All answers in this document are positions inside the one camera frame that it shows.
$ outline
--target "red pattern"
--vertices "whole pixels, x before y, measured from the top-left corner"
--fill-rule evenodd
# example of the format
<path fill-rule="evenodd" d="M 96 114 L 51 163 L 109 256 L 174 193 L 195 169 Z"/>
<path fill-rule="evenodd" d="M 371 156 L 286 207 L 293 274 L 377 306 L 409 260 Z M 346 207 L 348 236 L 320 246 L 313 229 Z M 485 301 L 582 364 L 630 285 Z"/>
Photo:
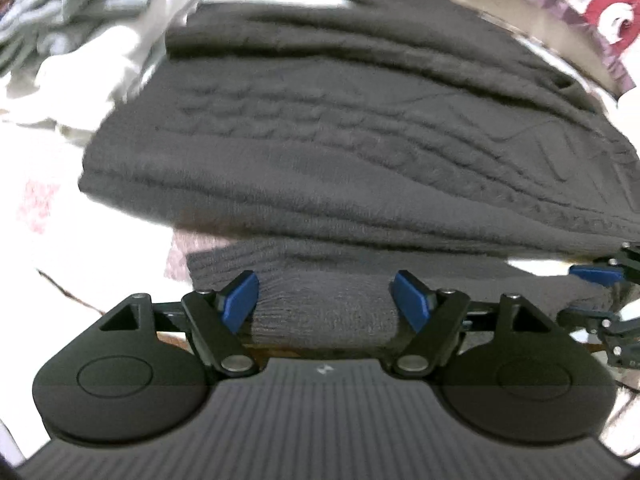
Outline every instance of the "red pattern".
<path fill-rule="evenodd" d="M 187 254 L 207 251 L 216 247 L 225 247 L 229 243 L 230 241 L 226 238 L 187 231 L 174 231 L 171 249 L 169 249 L 166 259 L 164 276 L 176 282 L 188 282 L 190 277 L 187 269 Z"/>
<path fill-rule="evenodd" d="M 18 208 L 18 220 L 33 233 L 44 234 L 51 215 L 51 204 L 59 189 L 59 184 L 28 181 L 24 188 L 22 204 Z"/>
<path fill-rule="evenodd" d="M 584 11 L 584 18 L 591 25 L 598 26 L 602 13 L 613 4 L 629 4 L 634 10 L 634 19 L 632 22 L 625 21 L 620 27 L 618 35 L 620 40 L 612 46 L 614 52 L 618 55 L 628 49 L 640 35 L 640 0 L 591 0 Z"/>

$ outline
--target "logo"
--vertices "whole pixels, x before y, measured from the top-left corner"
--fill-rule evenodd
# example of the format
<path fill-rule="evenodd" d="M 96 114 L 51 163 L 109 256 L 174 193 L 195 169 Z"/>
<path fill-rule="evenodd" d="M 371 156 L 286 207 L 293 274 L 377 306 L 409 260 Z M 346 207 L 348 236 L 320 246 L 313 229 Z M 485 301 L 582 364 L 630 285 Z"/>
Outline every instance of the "logo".
<path fill-rule="evenodd" d="M 591 0 L 584 19 L 598 28 L 619 56 L 640 34 L 640 0 Z"/>
<path fill-rule="evenodd" d="M 335 368 L 333 368 L 332 366 L 329 366 L 329 365 L 322 365 L 322 366 L 319 366 L 318 368 L 316 368 L 316 371 L 319 374 L 322 374 L 322 375 L 330 374 L 334 370 L 335 370 Z"/>

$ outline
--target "knit sweater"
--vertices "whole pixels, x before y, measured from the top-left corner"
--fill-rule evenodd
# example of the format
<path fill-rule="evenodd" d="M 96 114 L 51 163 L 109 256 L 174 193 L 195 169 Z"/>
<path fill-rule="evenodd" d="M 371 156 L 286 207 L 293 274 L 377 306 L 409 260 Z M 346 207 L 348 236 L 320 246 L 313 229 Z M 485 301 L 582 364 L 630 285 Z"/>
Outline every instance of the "knit sweater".
<path fill-rule="evenodd" d="M 584 91 L 449 0 L 201 6 L 86 150 L 97 200 L 217 233 L 489 254 L 640 238 Z"/>
<path fill-rule="evenodd" d="M 355 349 L 394 354 L 414 332 L 398 312 L 389 282 L 407 269 L 432 289 L 455 288 L 474 301 L 525 296 L 551 319 L 568 306 L 619 310 L 638 297 L 628 286 L 605 288 L 577 276 L 538 277 L 498 258 L 471 254 L 377 250 L 362 246 L 252 238 L 188 256 L 193 285 L 220 290 L 245 269 L 260 279 L 260 298 L 241 337 L 295 349 Z M 470 334 L 465 345 L 486 342 Z"/>

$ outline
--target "cable knit pattern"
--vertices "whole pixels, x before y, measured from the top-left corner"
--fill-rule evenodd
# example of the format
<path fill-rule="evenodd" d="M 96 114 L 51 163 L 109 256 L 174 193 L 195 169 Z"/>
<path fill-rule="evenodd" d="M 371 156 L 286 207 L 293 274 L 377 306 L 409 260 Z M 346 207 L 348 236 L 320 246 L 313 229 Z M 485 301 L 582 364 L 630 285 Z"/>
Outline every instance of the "cable knit pattern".
<path fill-rule="evenodd" d="M 448 0 L 202 6 L 80 187 L 178 225 L 493 254 L 640 239 L 640 161 L 579 85 Z"/>

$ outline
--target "white cloth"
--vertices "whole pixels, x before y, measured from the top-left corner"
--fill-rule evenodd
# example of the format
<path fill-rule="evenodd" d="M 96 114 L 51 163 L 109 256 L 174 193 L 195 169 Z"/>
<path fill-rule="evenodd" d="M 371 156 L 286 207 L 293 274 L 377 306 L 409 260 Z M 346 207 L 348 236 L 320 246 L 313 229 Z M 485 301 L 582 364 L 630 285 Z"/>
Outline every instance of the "white cloth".
<path fill-rule="evenodd" d="M 24 455 L 2 420 L 0 420 L 0 455 L 13 467 L 18 467 L 24 462 Z"/>
<path fill-rule="evenodd" d="M 630 90 L 618 100 L 619 129 L 640 153 L 640 87 Z"/>
<path fill-rule="evenodd" d="M 172 274 L 166 272 L 171 227 L 93 202 L 79 191 L 80 147 L 50 129 L 5 125 L 0 153 L 0 222 L 20 239 L 30 267 L 103 312 L 136 292 L 148 292 L 154 301 L 179 301 L 191 291 L 177 264 Z"/>
<path fill-rule="evenodd" d="M 8 149 L 15 146 L 10 139 L 17 139 L 14 132 L 0 130 L 0 420 L 29 457 L 49 439 L 31 397 L 33 378 L 52 355 L 95 322 L 98 313 L 66 298 L 34 268 L 30 240 L 17 228 L 14 207 L 21 194 L 17 180 L 30 160 Z"/>
<path fill-rule="evenodd" d="M 139 17 L 100 28 L 83 46 L 44 60 L 37 90 L 18 98 L 5 94 L 3 121 L 37 124 L 53 120 L 94 132 L 143 74 L 152 47 L 194 0 L 152 0 Z"/>

